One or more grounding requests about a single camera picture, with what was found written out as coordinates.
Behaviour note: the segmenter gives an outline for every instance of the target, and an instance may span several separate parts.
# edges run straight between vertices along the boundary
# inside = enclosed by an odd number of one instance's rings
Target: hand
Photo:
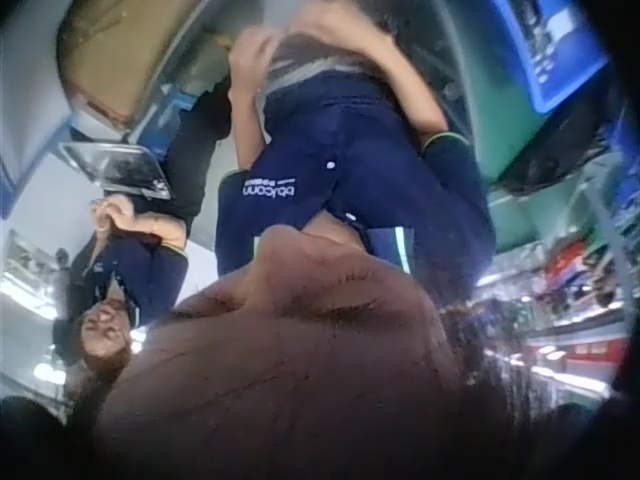
[[[111,230],[111,220],[105,211],[106,202],[104,199],[96,200],[91,205],[91,218],[98,236],[106,236]]]
[[[289,32],[366,56],[388,38],[350,0],[313,0],[294,19]]]
[[[265,27],[249,27],[240,34],[229,54],[230,95],[255,97],[283,37],[282,32]]]
[[[129,197],[111,195],[104,200],[104,212],[121,230],[131,231],[135,225],[136,214]]]

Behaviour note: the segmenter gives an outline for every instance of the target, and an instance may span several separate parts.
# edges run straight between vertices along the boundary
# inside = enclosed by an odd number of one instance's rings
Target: navy blue jacket
[[[337,72],[271,95],[265,120],[271,143],[250,172],[220,187],[220,275],[249,263],[268,227],[302,230],[324,209],[437,304],[470,296],[491,262],[495,233],[465,139],[438,135],[420,154],[382,87]]]

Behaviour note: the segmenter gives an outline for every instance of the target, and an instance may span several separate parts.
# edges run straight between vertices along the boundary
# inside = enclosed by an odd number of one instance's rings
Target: waistband
[[[335,107],[376,108],[397,116],[392,93],[380,80],[364,73],[326,71],[267,96],[265,129],[273,135],[294,118]]]

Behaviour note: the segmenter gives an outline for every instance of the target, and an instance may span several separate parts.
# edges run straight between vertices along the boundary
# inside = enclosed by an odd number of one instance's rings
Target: ceiling light
[[[556,351],[556,347],[554,347],[553,345],[547,345],[546,347],[542,347],[540,350],[538,350],[538,353],[542,355],[548,355],[551,352],[555,352],[555,351]]]
[[[62,370],[54,370],[48,363],[39,363],[33,369],[33,375],[44,382],[53,383],[54,385],[64,385],[67,374]]]
[[[562,350],[551,352],[549,355],[547,355],[547,360],[560,360],[566,354],[567,352],[563,352]]]
[[[476,287],[484,287],[493,282],[500,280],[501,275],[499,273],[494,273],[493,275],[486,275],[482,277],[478,283],[476,283]]]

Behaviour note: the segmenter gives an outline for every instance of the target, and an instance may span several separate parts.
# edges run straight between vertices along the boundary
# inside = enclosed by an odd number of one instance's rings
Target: fluorescent light
[[[146,329],[145,328],[138,328],[137,330],[132,330],[131,331],[131,338],[132,338],[132,340],[134,340],[136,342],[144,343],[144,341],[147,339]]]
[[[555,351],[556,351],[556,347],[554,347],[553,345],[547,345],[546,347],[542,347],[540,350],[538,350],[538,353],[542,355],[548,355],[551,352],[555,352]]]
[[[537,365],[531,367],[531,371],[533,373],[537,373],[538,375],[542,375],[543,377],[553,377],[554,375],[553,370],[551,370],[550,368],[538,367]]]
[[[549,355],[547,355],[547,360],[560,360],[566,354],[567,352],[563,352],[562,350],[551,352]]]
[[[142,351],[142,343],[140,342],[133,342],[131,344],[131,351],[135,354],[140,353]]]
[[[58,311],[52,303],[39,297],[25,284],[13,277],[5,274],[0,281],[0,292],[7,295],[18,305],[27,310],[40,315],[47,320],[54,320],[58,316]]]
[[[62,370],[54,370],[48,363],[39,363],[33,369],[33,375],[42,381],[53,383],[54,385],[64,385],[67,374]]]
[[[478,283],[476,283],[476,287],[484,287],[486,285],[489,285],[490,283],[496,282],[498,280],[500,280],[500,274],[499,273],[494,273],[493,275],[486,275],[484,277],[482,277]]]
[[[585,390],[591,390],[601,394],[607,394],[609,391],[609,385],[593,378],[579,377],[578,375],[570,375],[568,373],[556,373],[553,378],[567,385],[584,388]]]

